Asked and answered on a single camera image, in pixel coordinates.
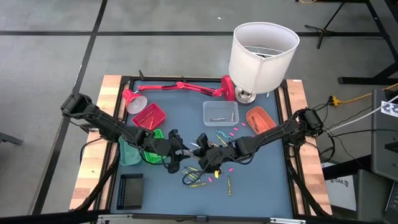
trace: gray floor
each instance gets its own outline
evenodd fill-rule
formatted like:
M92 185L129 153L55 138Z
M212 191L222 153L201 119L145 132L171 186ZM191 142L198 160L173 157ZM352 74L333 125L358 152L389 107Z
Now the gray floor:
M381 21L398 49L398 25L384 1L373 0ZM0 30L92 30L100 0L0 0ZM323 26L338 3L296 4L293 0L113 0L100 30L230 31L244 22L267 21L294 31L304 24ZM362 4L346 4L330 25L335 31L377 31ZM22 146L0 144L0 216L24 215L36 190L61 119L59 107L70 93L88 37L0 36L0 131L24 139ZM328 96L346 100L381 86L339 85L339 76L371 77L393 62L381 39L301 38L286 78L302 79L310 106ZM103 75L228 74L231 37L97 37L81 92L96 101ZM370 99L329 108L331 125L370 105ZM364 119L342 131L370 128ZM354 157L370 153L370 134L343 136ZM70 126L44 212L68 209L78 156L86 134ZM324 136L320 149L330 146ZM350 156L337 143L334 160Z

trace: table lamp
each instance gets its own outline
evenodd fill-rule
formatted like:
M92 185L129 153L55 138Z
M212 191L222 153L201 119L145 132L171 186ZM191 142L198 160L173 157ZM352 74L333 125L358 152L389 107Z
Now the table lamp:
M269 22L249 22L234 30L229 75L240 103L275 90L300 43L292 30Z

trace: orange basket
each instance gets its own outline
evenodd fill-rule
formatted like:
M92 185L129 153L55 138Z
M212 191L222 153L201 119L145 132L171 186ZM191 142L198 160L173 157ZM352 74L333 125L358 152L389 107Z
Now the orange basket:
M268 131L276 127L275 122L260 106L257 106L246 113L246 121L256 134Z

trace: wooden frame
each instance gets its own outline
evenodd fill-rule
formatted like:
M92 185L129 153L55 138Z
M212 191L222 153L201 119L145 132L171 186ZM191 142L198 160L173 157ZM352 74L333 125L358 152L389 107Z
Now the wooden frame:
M101 90L99 91L99 97L97 105L105 112L113 115L116 107L116 100L118 98L119 87L121 84L122 76L120 75L105 75ZM301 80L286 80L287 89L289 92L290 106L292 111L296 111L301 108L307 107L307 101L305 99L303 83ZM282 88L279 88L280 104L282 106L282 114L284 120L287 119L287 108L285 104L285 98ZM122 118L125 109L125 100L121 100L118 118ZM91 141L99 137L98 132L89 133L87 141ZM310 143L316 144L313 138L307 138ZM93 144L86 146L83 154L83 160L80 165L80 170L76 180L75 189L72 195L72 201L70 203L70 209L79 206L84 199L90 194L95 185L100 179L100 173L102 164L104 161L106 141L97 141ZM111 146L111 158L113 160L114 151L116 150L117 144ZM305 144L300 149L300 157L302 160L302 169L305 178L305 185L315 198L315 200L322 206L322 208L331 214L331 207L329 203L328 193L326 189L326 183L323 178L322 167L320 164L318 151L315 147ZM105 185L102 191L101 201L99 203L99 209L105 208L105 201L108 196L109 181ZM298 213L304 214L303 201L299 188L295 184L295 194L297 198Z

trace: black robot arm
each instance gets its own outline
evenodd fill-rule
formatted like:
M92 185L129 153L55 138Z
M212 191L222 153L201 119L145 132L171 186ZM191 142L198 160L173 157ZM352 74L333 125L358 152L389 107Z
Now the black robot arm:
M314 110L302 109L296 111L286 122L257 136L241 137L228 142L226 147L209 147L206 134L197 139L200 146L194 155L200 157L199 165L205 172L214 172L220 169L224 162L238 162L248 164L261 146L284 138L289 144L301 146L305 136L318 136L322 131L322 122Z
M117 142L119 137L122 136L130 145L139 149L142 158L143 151L156 153L160 156L169 156L171 161L166 167L171 174L179 170L181 160L189 158L189 156L184 156L183 154L176 154L177 151L188 149L184 146L177 130L174 129L169 132L169 139L154 138L152 131L135 126L127 126L100 110L91 102L89 96L72 94L63 103L61 110L65 117L86 120L98 128L102 138L109 142Z

